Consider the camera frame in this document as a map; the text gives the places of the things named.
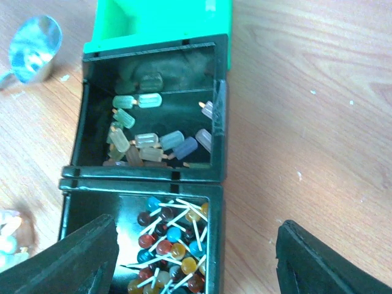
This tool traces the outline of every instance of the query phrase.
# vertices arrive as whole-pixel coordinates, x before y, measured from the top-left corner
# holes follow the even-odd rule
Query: black plastic box
[[[127,293],[129,281],[137,275],[120,265],[137,262],[142,230],[137,215],[145,210],[150,196],[164,201],[209,202],[205,294],[222,291],[225,209],[220,183],[227,164],[227,48],[227,35],[219,35],[103,51],[83,58],[80,119],[71,162],[64,167],[59,185],[64,195],[59,239],[101,214],[112,215],[120,248],[113,293]],[[166,81],[160,92],[163,103],[158,108],[132,109],[136,123],[124,130],[127,138],[148,132],[160,137],[174,130],[194,137],[204,128],[212,135],[211,154],[200,145],[182,161],[171,160],[172,168],[103,167],[108,159],[106,139],[113,121],[115,83],[129,75],[129,64],[146,61],[159,68]],[[207,100],[214,105],[212,121],[198,105]],[[183,162],[209,162],[211,167],[184,168]]]

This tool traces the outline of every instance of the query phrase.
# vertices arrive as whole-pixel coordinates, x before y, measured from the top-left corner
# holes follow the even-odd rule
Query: plastic compartment
[[[128,48],[84,59],[83,100],[71,166],[63,177],[143,178],[221,182],[225,178],[227,85],[227,38],[214,36],[194,40],[195,45],[176,42],[153,47]],[[127,110],[136,123],[124,129],[129,140],[135,135],[155,133],[158,137],[180,130],[185,137],[195,137],[200,129],[212,134],[211,154],[201,145],[183,160],[169,160],[179,169],[102,167],[108,159],[107,133],[113,121],[112,100],[119,79],[138,81],[145,74],[159,72],[164,80],[160,92],[162,105],[155,108],[134,106]],[[212,101],[213,119],[202,113],[199,102]],[[183,168],[183,162],[210,163],[211,168]]]
[[[84,52],[218,34],[230,38],[231,29],[231,0],[98,0],[92,40]],[[230,46],[228,50],[230,68]]]
[[[59,239],[74,232],[101,214],[111,214],[118,231],[119,255],[111,293],[127,293],[127,285],[137,272],[120,265],[137,262],[139,232],[137,216],[146,210],[150,196],[169,201],[177,197],[201,205],[209,203],[207,271],[205,294],[223,291],[224,201],[220,186],[145,183],[124,181],[63,179],[60,189],[64,206]]]

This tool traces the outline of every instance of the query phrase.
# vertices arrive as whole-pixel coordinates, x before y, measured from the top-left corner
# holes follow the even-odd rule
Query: green container
[[[84,53],[220,34],[231,44],[231,30],[231,0],[98,0]],[[230,69],[230,46],[227,61]]]

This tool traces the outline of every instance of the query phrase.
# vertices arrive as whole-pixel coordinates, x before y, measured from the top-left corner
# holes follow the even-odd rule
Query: wooden table
[[[49,14],[64,33],[51,79],[0,92],[0,206],[31,212],[38,252],[58,236],[95,5],[0,2],[1,72],[25,19]],[[286,219],[392,286],[390,1],[233,6],[224,293],[279,293],[274,247]]]

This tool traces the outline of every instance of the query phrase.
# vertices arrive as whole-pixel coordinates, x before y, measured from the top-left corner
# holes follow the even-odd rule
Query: clear plastic popsicle
[[[183,159],[190,153],[194,152],[198,147],[195,138],[187,137],[180,145],[173,148],[173,153],[171,153],[167,159],[173,159],[177,157],[178,160]]]
[[[162,104],[162,96],[158,93],[139,95],[138,105],[140,108],[159,107]]]
[[[201,129],[196,133],[196,140],[211,153],[211,134],[206,129]]]
[[[160,162],[162,159],[167,158],[167,155],[164,154],[162,149],[156,148],[143,148],[140,150],[139,154],[141,159],[148,161]]]
[[[122,123],[124,127],[130,129],[135,124],[135,119],[129,115],[125,110],[121,108],[115,110],[113,109],[112,112],[114,113],[113,118],[117,120],[119,123]]]
[[[159,72],[145,75],[141,78],[139,88],[143,92],[159,92],[164,88],[164,80]]]
[[[154,133],[136,135],[135,139],[131,141],[137,148],[157,147],[158,136]]]
[[[121,124],[121,123],[118,122],[118,121],[113,121],[113,122],[110,124],[109,132],[108,132],[108,137],[107,137],[107,139],[106,139],[106,143],[108,143],[108,144],[112,144],[112,143],[113,143],[112,139],[110,138],[111,127],[115,127],[116,129],[122,129],[122,130],[124,129],[123,124]]]
[[[207,116],[208,118],[212,119],[213,118],[213,110],[214,110],[214,105],[211,101],[207,101],[206,104],[203,102],[198,103],[200,107],[202,108],[202,113]]]
[[[110,150],[108,155],[114,161],[120,161],[124,157],[125,153],[118,151],[117,148],[114,147],[112,150]]]
[[[143,161],[140,158],[139,150],[135,146],[129,147],[128,151],[125,153],[128,164],[131,167],[142,167]]]
[[[113,140],[113,144],[116,146],[117,150],[121,153],[125,153],[129,149],[129,141],[125,137],[123,130],[111,127],[110,138]]]
[[[159,138],[159,143],[164,151],[177,147],[185,140],[183,133],[176,130]]]
[[[131,95],[115,96],[112,103],[115,108],[132,109],[134,105],[137,105],[137,100]]]

